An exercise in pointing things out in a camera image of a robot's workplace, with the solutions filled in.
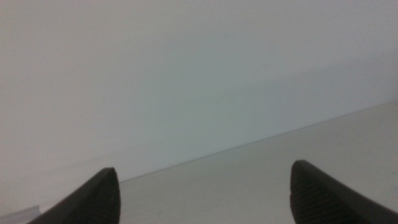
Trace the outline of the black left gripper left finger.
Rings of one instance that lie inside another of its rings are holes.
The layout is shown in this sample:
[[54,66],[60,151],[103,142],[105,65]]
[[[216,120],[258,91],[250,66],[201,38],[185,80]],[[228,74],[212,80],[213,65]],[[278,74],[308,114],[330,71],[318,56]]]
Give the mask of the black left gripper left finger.
[[29,224],[119,224],[120,216],[118,175],[108,167]]

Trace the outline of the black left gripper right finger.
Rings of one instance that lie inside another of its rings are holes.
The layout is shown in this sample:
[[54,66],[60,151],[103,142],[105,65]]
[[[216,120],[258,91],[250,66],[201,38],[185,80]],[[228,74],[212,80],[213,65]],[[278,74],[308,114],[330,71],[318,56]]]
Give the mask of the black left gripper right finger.
[[397,212],[357,193],[305,160],[290,174],[290,209],[302,224],[397,224]]

